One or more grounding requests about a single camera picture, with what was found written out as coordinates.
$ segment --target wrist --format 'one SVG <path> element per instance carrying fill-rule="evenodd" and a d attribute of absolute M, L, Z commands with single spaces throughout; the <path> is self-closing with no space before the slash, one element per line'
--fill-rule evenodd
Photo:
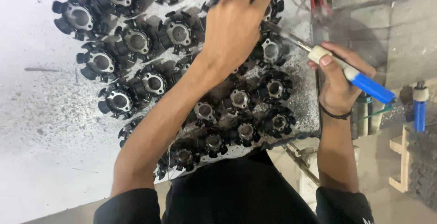
<path fill-rule="evenodd" d="M 199 92 L 206 93 L 219 84 L 219 82 L 216 83 L 216 71 L 214 66 L 211 66 L 206 61 L 205 56 L 201 52 L 181 80 L 185 79 L 189 82 L 190 86 Z"/>

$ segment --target wooden stand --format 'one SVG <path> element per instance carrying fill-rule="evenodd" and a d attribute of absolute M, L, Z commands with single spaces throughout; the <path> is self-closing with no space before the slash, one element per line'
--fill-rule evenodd
<path fill-rule="evenodd" d="M 401 154 L 401 174 L 389 177 L 389 184 L 402 193 L 408 191 L 410 153 L 407 151 L 407 137 L 408 132 L 403 126 L 402 136 L 390 140 L 390 149 Z"/>

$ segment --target metal rod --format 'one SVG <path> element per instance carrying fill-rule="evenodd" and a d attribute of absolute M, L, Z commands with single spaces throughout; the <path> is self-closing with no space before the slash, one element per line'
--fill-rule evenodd
<path fill-rule="evenodd" d="M 265 22 L 264 25 L 270 29 L 270 31 L 276 33 L 280 37 L 283 37 L 289 41 L 291 41 L 293 44 L 297 45 L 298 47 L 302 48 L 303 50 L 310 52 L 313 49 L 313 46 L 308 44 L 307 42 L 303 41 L 299 37 L 293 35 L 290 32 L 286 32 L 282 30 L 279 26 L 272 22 Z"/>

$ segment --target white grip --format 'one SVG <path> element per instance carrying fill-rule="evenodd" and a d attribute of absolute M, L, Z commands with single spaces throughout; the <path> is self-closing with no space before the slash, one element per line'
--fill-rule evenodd
<path fill-rule="evenodd" d="M 316 64 L 319 64 L 320 59 L 326 55 L 331 56 L 331 58 L 333 58 L 337 64 L 340 65 L 347 80 L 352 81 L 360 73 L 354 67 L 335 57 L 334 54 L 332 54 L 329 50 L 326 50 L 321 46 L 314 46 L 314 48 L 312 48 L 309 52 L 308 58 L 316 62 Z"/>

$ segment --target dirty surface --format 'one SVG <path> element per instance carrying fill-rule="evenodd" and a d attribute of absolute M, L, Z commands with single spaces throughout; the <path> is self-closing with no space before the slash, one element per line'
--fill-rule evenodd
<path fill-rule="evenodd" d="M 98 92 L 105 84 L 85 79 L 76 64 L 83 42 L 53 25 L 55 0 L 16 0 L 2 8 L 0 62 L 1 223 L 20 223 L 109 196 L 112 170 L 120 150 L 117 134 L 127 123 L 103 115 Z M 183 0 L 178 7 L 200 7 L 203 0 Z M 285 0 L 281 22 L 311 38 L 310 14 Z M 152 4 L 146 18 L 176 8 Z M 161 56 L 167 61 L 179 57 Z M 289 105 L 301 131 L 319 128 L 315 76 L 306 57 L 294 49 L 286 64 L 296 93 Z"/>

